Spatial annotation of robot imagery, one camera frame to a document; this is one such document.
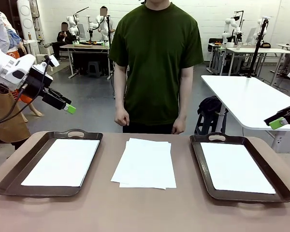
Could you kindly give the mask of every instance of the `white paper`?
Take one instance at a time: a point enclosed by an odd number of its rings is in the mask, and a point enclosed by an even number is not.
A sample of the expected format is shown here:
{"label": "white paper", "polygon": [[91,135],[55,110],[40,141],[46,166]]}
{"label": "white paper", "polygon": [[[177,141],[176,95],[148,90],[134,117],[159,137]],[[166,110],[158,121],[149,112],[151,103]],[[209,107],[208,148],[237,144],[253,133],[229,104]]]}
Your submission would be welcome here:
{"label": "white paper", "polygon": [[243,145],[201,143],[215,189],[275,194]]}
{"label": "white paper", "polygon": [[81,186],[99,142],[57,139],[21,185]]}
{"label": "white paper", "polygon": [[111,181],[120,188],[176,188],[171,144],[131,138]]}

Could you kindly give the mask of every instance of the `green t-shirt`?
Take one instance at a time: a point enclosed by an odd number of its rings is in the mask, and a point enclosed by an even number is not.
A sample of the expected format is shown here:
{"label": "green t-shirt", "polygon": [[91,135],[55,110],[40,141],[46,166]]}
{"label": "green t-shirt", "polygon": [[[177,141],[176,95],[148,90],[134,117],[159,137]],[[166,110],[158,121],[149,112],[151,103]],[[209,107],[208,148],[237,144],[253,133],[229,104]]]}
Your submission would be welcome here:
{"label": "green t-shirt", "polygon": [[130,121],[173,123],[181,69],[203,62],[198,24],[172,3],[161,11],[142,5],[119,22],[109,57],[130,67],[124,102]]}

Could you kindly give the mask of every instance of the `man's hand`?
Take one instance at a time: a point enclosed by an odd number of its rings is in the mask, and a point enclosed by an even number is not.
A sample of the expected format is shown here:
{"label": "man's hand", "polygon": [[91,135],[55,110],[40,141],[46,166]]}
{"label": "man's hand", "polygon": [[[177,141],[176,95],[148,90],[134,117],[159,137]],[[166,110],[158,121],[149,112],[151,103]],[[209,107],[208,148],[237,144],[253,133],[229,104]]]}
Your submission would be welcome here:
{"label": "man's hand", "polygon": [[124,108],[116,109],[115,123],[122,127],[129,125],[129,114]]}
{"label": "man's hand", "polygon": [[185,129],[186,120],[178,117],[173,124],[172,134],[181,134],[185,131]]}

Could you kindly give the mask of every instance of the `computer screen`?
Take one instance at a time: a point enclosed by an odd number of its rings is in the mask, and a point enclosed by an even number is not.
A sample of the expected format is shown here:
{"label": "computer screen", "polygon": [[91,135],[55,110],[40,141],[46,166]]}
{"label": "computer screen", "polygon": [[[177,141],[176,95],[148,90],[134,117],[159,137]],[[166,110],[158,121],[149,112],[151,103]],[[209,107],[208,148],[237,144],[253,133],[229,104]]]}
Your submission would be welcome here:
{"label": "computer screen", "polygon": [[78,30],[79,30],[79,38],[80,40],[88,40],[86,31],[84,29],[84,24],[78,23],[77,24]]}

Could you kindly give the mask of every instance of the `tray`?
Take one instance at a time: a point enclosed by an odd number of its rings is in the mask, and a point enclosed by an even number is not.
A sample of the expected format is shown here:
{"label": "tray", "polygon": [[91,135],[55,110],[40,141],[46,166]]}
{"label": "tray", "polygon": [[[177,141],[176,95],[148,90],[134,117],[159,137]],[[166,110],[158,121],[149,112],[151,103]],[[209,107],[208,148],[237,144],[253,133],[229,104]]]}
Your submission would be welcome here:
{"label": "tray", "polygon": [[[212,136],[218,136],[220,138],[212,139]],[[233,201],[243,203],[286,203],[290,202],[290,191],[265,159],[260,155],[251,142],[245,137],[227,136],[222,133],[211,133],[208,135],[193,135],[190,137],[194,153],[196,155],[200,171],[203,176],[203,180],[207,189],[207,192],[211,197],[221,201]],[[244,145],[247,151],[250,153],[258,167],[263,172],[264,176],[273,186],[276,194],[263,194],[252,192],[239,192],[239,191],[227,191],[216,190],[213,186],[213,182],[210,176],[210,172],[207,167],[205,156],[201,147],[201,142],[204,143],[225,143],[225,144],[238,144]]]}
{"label": "tray", "polygon": [[[73,135],[75,133],[82,134],[82,136]],[[86,139],[101,141],[102,137],[103,134],[101,133],[89,133],[80,129],[72,129],[66,132],[47,132],[0,182],[0,195],[40,198],[71,197],[77,194],[81,190],[82,185],[80,187],[47,187],[22,186],[21,183],[48,151],[56,139]]]}

